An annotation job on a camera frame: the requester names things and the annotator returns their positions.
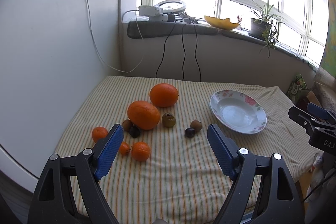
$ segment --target floral plate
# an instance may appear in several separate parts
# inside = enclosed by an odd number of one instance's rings
[[[210,108],[223,125],[239,133],[255,134],[266,126],[263,108],[250,96],[235,90],[215,92]]]

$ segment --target pink flower pattern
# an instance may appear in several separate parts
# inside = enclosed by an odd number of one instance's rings
[[[266,124],[266,122],[262,122],[261,126],[255,127],[254,129],[249,130],[249,132],[251,132],[251,133],[257,133],[257,132],[259,132],[259,131],[261,131],[261,130],[263,130],[265,128],[265,124]]]
[[[250,106],[254,106],[257,104],[257,102],[248,95],[245,95],[245,102],[248,103]]]
[[[229,90],[223,90],[223,93],[222,93],[223,97],[226,97],[229,95],[229,97],[232,97],[233,93],[230,93]]]

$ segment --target fabric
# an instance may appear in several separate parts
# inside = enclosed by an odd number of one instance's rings
[[[336,93],[330,87],[315,82],[313,91],[323,108],[336,113]]]
[[[334,77],[336,76],[332,76],[325,69],[323,69],[322,67],[319,67],[314,77],[314,81],[318,83],[322,83],[323,85],[327,85],[336,92],[336,79]]]
[[[206,129],[217,123],[223,133],[256,155],[280,153],[295,181],[313,164],[317,149],[309,146],[305,130],[288,118],[290,99],[278,87],[228,83],[196,83],[179,80],[108,76],[89,95],[70,122],[55,152],[60,156],[77,155],[93,147],[91,131],[97,126],[110,129],[127,118],[127,107],[135,100],[149,100],[151,87],[169,83],[179,91],[173,107],[161,108],[161,115],[176,117],[173,128],[161,123],[133,139],[132,146],[144,141],[151,147],[146,162],[118,154],[100,187],[118,221],[123,224],[150,224],[157,218],[173,223],[207,223],[218,214],[232,182],[223,175],[207,141]],[[209,101],[218,90],[237,90],[254,98],[267,115],[266,128],[255,135],[242,135],[221,125],[212,114]],[[184,136],[190,122],[199,120],[202,130],[192,139]],[[77,180],[72,178],[75,201],[86,215]],[[247,207],[256,203],[260,177],[256,177]]]

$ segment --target orange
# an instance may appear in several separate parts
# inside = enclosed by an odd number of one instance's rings
[[[130,152],[129,145],[125,142],[122,142],[119,148],[119,153],[123,156],[127,155]]]
[[[105,138],[109,132],[104,127],[96,127],[92,130],[91,136],[96,143],[99,139]]]
[[[151,149],[145,142],[137,142],[132,147],[132,157],[137,161],[146,161],[151,154]]]
[[[162,83],[152,87],[149,97],[154,105],[169,107],[177,102],[179,92],[173,85]]]
[[[135,101],[127,109],[127,116],[137,127],[143,130],[154,128],[160,121],[158,109],[146,101]]]

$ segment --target white cable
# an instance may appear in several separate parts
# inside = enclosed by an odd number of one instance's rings
[[[102,63],[104,63],[106,66],[108,66],[108,67],[110,67],[110,68],[112,68],[112,69],[114,69],[114,70],[116,70],[116,71],[124,72],[124,73],[130,73],[130,72],[134,71],[134,70],[140,65],[140,63],[142,62],[143,57],[144,57],[144,54],[142,55],[142,58],[141,58],[139,64],[137,64],[136,67],[135,67],[134,69],[130,70],[130,71],[118,70],[118,69],[116,69],[116,68],[114,68],[114,67],[108,65],[107,63],[105,63],[105,61],[103,60],[103,58],[101,57],[101,55],[100,55],[100,53],[99,53],[99,51],[98,51],[98,48],[97,48],[95,39],[93,38],[92,26],[91,26],[91,12],[90,12],[89,0],[86,0],[86,5],[87,5],[87,10],[88,10],[88,15],[89,15],[89,29],[90,29],[90,34],[91,34],[91,38],[92,38],[92,41],[93,41],[93,46],[94,46],[94,48],[95,48],[95,50],[96,50],[96,52],[97,52],[97,55],[98,55],[99,59],[100,59],[100,60],[102,61]],[[143,37],[142,37],[142,34],[141,34],[141,32],[140,32],[140,28],[139,28],[139,25],[138,25],[137,12],[136,12],[136,10],[130,10],[130,11],[125,12],[125,13],[123,14],[122,18],[124,18],[124,15],[125,15],[126,13],[128,13],[128,12],[134,12],[134,11],[135,11],[135,21],[136,21],[136,25],[137,25],[137,27],[138,27],[138,31],[139,31],[140,36],[141,36],[141,39],[142,39],[142,41],[143,41]]]

